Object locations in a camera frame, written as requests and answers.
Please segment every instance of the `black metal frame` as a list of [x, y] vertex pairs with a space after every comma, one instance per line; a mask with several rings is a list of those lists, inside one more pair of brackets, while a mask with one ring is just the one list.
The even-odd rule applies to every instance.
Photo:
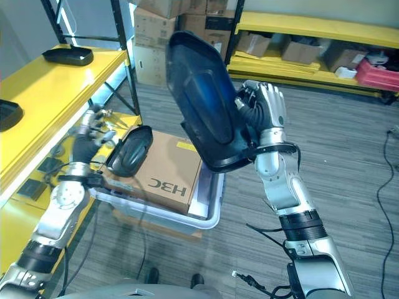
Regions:
[[133, 106], [131, 106], [114, 88], [112, 88], [111, 85], [109, 85], [107, 82], [104, 82], [104, 84], [112, 92], [112, 94], [115, 95], [134, 114], [140, 115], [140, 106], [138, 104], [138, 99], [137, 99], [137, 91], [136, 91], [136, 85], [135, 85], [135, 81], [134, 81], [133, 69], [132, 69], [132, 65], [130, 63], [129, 53], [127, 50], [127, 40], [126, 40], [126, 35], [125, 35], [125, 28], [123, 26], [122, 13], [120, 11], [119, 0], [110, 0], [110, 1], [111, 1], [111, 6], [112, 6], [113, 18], [115, 20], [115, 26], [116, 26], [117, 32], [118, 32], [118, 37], [71, 36], [68, 34], [64, 34], [62, 32], [61, 26], [59, 25], [60, 18], [61, 18], [61, 9], [62, 9], [62, 6], [64, 5], [64, 0], [59, 0], [56, 12], [54, 12], [52, 5], [50, 3], [50, 0], [41, 0], [44, 10], [47, 14], [47, 17], [50, 20], [50, 24], [51, 24], [60, 44], [67, 44], [66, 38], [73, 37], [75, 39], [94, 39], [94, 40], [105, 40], [108, 42], [119, 42], [121, 49], [126, 50], [127, 61], [125, 63], [125, 71], [126, 71], [126, 77], [127, 77], [127, 81], [128, 81], [128, 85], [129, 85], [130, 95], [132, 96]]
[[241, 15], [243, 14], [245, 0], [238, 0], [236, 6], [236, 12], [234, 13], [233, 28], [230, 33], [229, 44], [227, 46], [226, 57], [224, 58], [224, 64], [230, 63], [230, 58], [233, 54], [234, 47], [236, 46], [236, 27], [239, 22]]

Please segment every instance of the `black mirror cover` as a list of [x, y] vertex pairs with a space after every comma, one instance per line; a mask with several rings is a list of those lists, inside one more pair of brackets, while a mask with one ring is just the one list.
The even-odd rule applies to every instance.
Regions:
[[249, 164], [252, 135], [218, 51], [191, 32], [175, 32], [166, 48], [166, 79], [184, 116], [181, 125], [207, 167], [228, 172]]

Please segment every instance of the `yellow metal shelving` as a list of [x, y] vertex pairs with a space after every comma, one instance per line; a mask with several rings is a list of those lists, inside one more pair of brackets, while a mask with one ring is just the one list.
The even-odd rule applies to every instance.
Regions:
[[127, 59], [126, 51], [91, 49], [94, 59], [86, 66], [55, 64], [40, 56], [1, 82], [0, 98], [18, 103], [24, 116], [0, 133], [0, 194]]
[[[116, 114], [128, 126], [139, 125], [142, 123], [140, 116], [131, 116], [122, 113]], [[117, 136], [119, 138], [122, 138], [126, 132], [125, 129], [120, 128], [115, 128], [114, 130], [117, 131]], [[57, 159], [60, 159], [64, 163], [68, 162], [70, 150], [72, 148], [72, 142], [73, 138], [67, 138], [64, 141], [63, 147], [65, 148], [65, 153], [61, 157], [57, 157]], [[103, 156], [103, 158], [107, 157], [111, 151], [111, 148], [106, 146], [101, 147], [94, 160], [96, 160], [99, 156]], [[92, 168], [98, 169], [99, 167], [96, 164], [93, 164]], [[30, 175], [28, 175], [26, 179], [36, 179], [42, 181], [43, 177], [44, 174], [35, 169]], [[52, 178], [52, 183], [57, 184], [56, 178]], [[16, 191], [7, 201], [7, 203], [5, 203], [5, 205], [0, 209], [0, 273], [4, 273], [10, 264], [18, 259], [23, 248], [31, 237], [32, 231], [49, 205], [50, 193], [50, 187], [47, 186], [40, 197], [36, 201], [33, 201], [28, 197], [18, 195]], [[94, 199], [90, 198], [87, 207], [82, 211], [82, 213], [80, 213], [76, 230], [69, 243], [74, 238], [77, 229], [83, 223], [83, 220], [85, 219], [93, 203]], [[59, 257], [59, 261], [53, 270], [57, 268], [61, 258], [62, 255]]]
[[399, 29], [347, 21], [244, 11], [239, 30], [325, 37], [399, 49]]
[[[324, 37], [399, 49], [399, 29], [316, 17], [244, 11], [235, 33], [240, 30]], [[256, 57], [233, 55], [228, 70], [235, 78], [258, 78], [272, 82], [381, 95], [379, 90], [361, 86], [355, 79], [336, 77], [327, 70], [323, 62], [320, 62], [320, 69], [316, 72], [300, 69], [294, 62], [290, 69], [287, 63], [289, 62], [275, 59], [273, 64], [265, 65], [263, 61], [257, 61]]]

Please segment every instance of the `robotic arm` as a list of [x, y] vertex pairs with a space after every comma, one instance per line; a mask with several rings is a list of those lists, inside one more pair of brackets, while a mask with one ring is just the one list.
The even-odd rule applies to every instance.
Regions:
[[292, 260], [287, 270], [294, 298], [352, 298], [344, 263], [299, 176], [297, 161], [278, 150], [287, 144], [282, 93], [271, 84], [247, 80], [235, 103], [248, 125], [259, 132], [260, 146], [276, 149], [257, 155], [255, 169], [286, 234], [284, 246]]
[[13, 263], [0, 281], [0, 298], [42, 298], [51, 271], [62, 249], [70, 240], [79, 215], [89, 202], [88, 187], [101, 185], [102, 177], [90, 170], [90, 161], [98, 149], [115, 135], [99, 135], [94, 127], [104, 110], [94, 105], [83, 116], [72, 149], [72, 162], [60, 184], [51, 193], [50, 204], [19, 260]]

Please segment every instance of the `red container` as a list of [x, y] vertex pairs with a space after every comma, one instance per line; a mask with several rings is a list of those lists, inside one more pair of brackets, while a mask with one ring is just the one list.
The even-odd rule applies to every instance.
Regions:
[[356, 79], [364, 86], [399, 92], [399, 72], [378, 69], [367, 59], [358, 65]]

